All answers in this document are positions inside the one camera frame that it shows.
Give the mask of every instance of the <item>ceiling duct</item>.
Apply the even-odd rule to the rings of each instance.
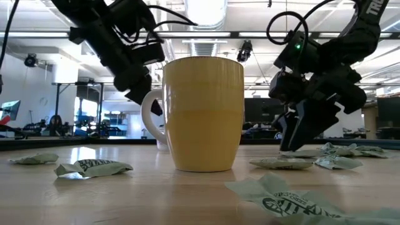
[[[225,22],[228,0],[185,0],[185,10],[188,18],[198,23],[190,27],[192,31],[222,31]],[[191,43],[192,56],[216,56],[217,43]]]

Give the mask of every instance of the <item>desk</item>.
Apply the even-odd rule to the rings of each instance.
[[[305,146],[314,149],[317,146]],[[54,152],[58,163],[102,158],[132,164],[134,171],[108,177],[57,179],[56,164],[10,165],[10,157]],[[400,208],[400,152],[391,159],[359,158],[350,171],[312,167],[274,171],[293,189],[321,191],[347,211]],[[258,179],[267,170],[248,160],[277,156],[278,146],[241,146],[232,170],[177,171],[168,152],[156,146],[76,146],[0,152],[2,224],[278,224],[261,208],[241,201],[225,181]]]

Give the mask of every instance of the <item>security camera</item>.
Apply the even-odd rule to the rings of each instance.
[[[36,54],[29,53],[24,61],[24,64],[29,68],[36,67],[38,65],[38,59],[36,58]]]
[[[239,49],[239,54],[237,54],[237,61],[239,63],[244,63],[250,58],[250,53],[253,51],[253,45],[251,41],[244,41],[243,45]]]

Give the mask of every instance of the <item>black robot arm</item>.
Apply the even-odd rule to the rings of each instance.
[[[151,76],[145,65],[164,61],[161,47],[163,40],[154,29],[164,23],[179,23],[195,26],[186,17],[160,6],[147,6],[141,0],[115,0],[110,5],[103,0],[52,0],[58,10],[77,27],[72,27],[69,40],[80,44],[83,41],[94,49],[101,64],[114,75],[118,91],[130,90],[126,97],[138,104],[151,90]],[[186,20],[156,23],[150,8],[173,13]],[[146,41],[138,43],[139,32],[145,29],[149,34]],[[163,112],[153,102],[151,111]]]
[[[273,77],[269,91],[271,98],[281,100],[291,109],[273,122],[282,132],[282,151],[296,151],[336,124],[336,113],[340,111],[336,102],[344,106],[346,114],[362,108],[366,102],[365,92],[354,85],[362,77],[350,65],[376,50],[381,33],[379,21],[389,0],[353,0],[356,12],[351,22],[339,37],[321,45],[308,39],[305,19],[331,1],[318,4],[304,18],[295,12],[284,12],[267,27],[267,37],[273,43],[287,44],[274,62],[281,71]],[[285,14],[296,16],[301,23],[283,42],[277,42],[270,37],[269,29],[275,19]],[[305,33],[298,31],[300,25]],[[306,73],[312,73],[308,80]]]

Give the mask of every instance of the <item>ceiling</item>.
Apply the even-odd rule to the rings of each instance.
[[[184,12],[183,0],[160,0],[146,1],[151,4],[164,4],[180,14]],[[277,13],[285,10],[293,10],[301,15],[305,15],[320,0],[273,0],[272,7],[268,7],[268,1],[258,0],[228,0],[226,18],[223,31],[265,31],[268,22]],[[10,0],[0,0],[0,29],[3,31],[8,19],[8,12],[13,2]],[[398,32],[400,26],[395,26],[400,20],[399,12],[400,0],[390,0],[384,15],[381,19],[381,27],[385,31]],[[349,22],[353,15],[353,3],[351,1],[334,1],[320,10],[316,11],[307,19],[310,31],[334,32],[338,33]],[[282,17],[272,26],[271,31],[284,32],[293,29],[298,21],[293,17]],[[21,0],[12,22],[11,31],[69,31],[72,24],[58,12],[51,1],[41,0]],[[169,31],[187,31],[183,25],[172,25]],[[183,39],[172,39],[172,48],[176,58],[190,56],[189,44],[183,44]],[[238,49],[243,43],[243,39],[227,39],[227,43],[218,44],[217,56],[228,57],[236,60]],[[317,40],[320,44],[328,41],[327,39]],[[244,64],[245,82],[262,83],[269,81],[278,72],[278,68],[273,66],[273,61],[283,50],[284,46],[277,46],[267,39],[251,39],[253,54]],[[60,63],[62,57],[72,58],[79,66],[80,76],[89,76],[98,81],[113,80],[110,72],[104,68],[96,56],[91,55],[91,50],[87,45],[77,46],[69,42],[66,37],[59,39],[38,39],[30,38],[11,38],[9,40],[9,52],[14,55],[24,57],[27,49],[39,47],[43,50],[40,54],[41,59],[48,63]],[[46,54],[43,48],[58,48],[59,53],[53,52]],[[374,54],[366,58],[363,62],[354,65],[356,70],[362,74],[365,83],[379,82],[398,82],[400,81],[400,40],[384,40],[379,43],[378,49]],[[377,86],[365,86],[367,92],[373,92],[379,88]]]

